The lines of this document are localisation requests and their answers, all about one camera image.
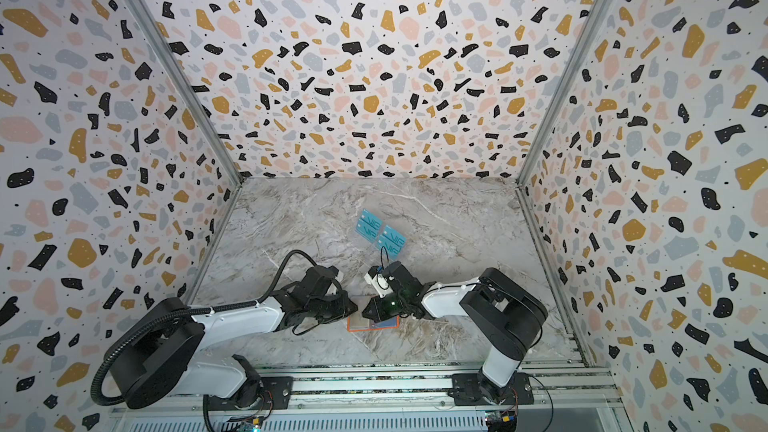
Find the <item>orange card holder wallet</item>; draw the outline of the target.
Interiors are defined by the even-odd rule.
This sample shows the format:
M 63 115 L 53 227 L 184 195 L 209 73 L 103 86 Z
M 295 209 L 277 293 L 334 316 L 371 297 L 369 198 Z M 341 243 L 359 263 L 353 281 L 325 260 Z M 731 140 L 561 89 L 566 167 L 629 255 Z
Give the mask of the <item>orange card holder wallet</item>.
M 347 318 L 347 331 L 351 333 L 397 329 L 399 326 L 399 317 L 393 317 L 381 322 L 375 322 L 371 319 L 363 317 L 359 312 L 356 312 Z

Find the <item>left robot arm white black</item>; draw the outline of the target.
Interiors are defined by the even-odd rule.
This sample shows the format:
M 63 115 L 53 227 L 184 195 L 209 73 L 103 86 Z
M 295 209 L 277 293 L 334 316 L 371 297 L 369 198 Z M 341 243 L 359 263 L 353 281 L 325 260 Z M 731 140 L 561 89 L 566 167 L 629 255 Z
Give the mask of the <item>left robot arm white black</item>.
M 243 336 L 294 332 L 306 319 L 325 325 L 349 317 L 358 307 L 338 274 L 335 267 L 312 266 L 302 280 L 262 299 L 219 306 L 162 300 L 105 353 L 92 400 L 141 409 L 167 396 L 202 395 L 240 410 L 278 408 L 281 387 L 268 386 L 244 356 L 206 361 L 201 352 Z

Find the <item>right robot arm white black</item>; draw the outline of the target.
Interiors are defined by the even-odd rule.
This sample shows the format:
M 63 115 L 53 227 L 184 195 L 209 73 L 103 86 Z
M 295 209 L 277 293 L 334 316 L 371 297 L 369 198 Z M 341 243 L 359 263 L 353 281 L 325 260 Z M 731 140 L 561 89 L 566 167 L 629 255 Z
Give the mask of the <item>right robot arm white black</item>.
M 375 323 L 395 316 L 435 320 L 446 316 L 471 319 L 491 349 L 479 372 L 479 385 L 500 394 L 511 387 L 528 351 L 541 340 L 546 307 L 497 268 L 477 278 L 444 284 L 420 282 L 399 261 L 372 267 L 365 275 L 376 295 L 362 316 Z

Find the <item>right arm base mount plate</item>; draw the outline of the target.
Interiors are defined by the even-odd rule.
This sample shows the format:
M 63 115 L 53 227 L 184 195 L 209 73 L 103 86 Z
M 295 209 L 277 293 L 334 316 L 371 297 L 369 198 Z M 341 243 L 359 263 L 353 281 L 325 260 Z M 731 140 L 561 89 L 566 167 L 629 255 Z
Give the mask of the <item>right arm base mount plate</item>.
M 481 372 L 454 374 L 447 392 L 457 406 L 531 405 L 534 403 L 530 376 L 516 372 L 505 386 L 497 386 Z

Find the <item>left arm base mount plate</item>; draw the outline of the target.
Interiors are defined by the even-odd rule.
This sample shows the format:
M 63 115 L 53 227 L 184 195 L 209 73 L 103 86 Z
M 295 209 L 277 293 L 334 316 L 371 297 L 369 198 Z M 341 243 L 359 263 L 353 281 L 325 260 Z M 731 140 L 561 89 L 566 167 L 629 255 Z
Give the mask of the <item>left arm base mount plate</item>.
M 247 379 L 229 398 L 207 396 L 207 407 L 209 411 L 250 414 L 286 410 L 292 396 L 293 384 L 294 379 L 291 376 L 261 377 L 259 381 Z

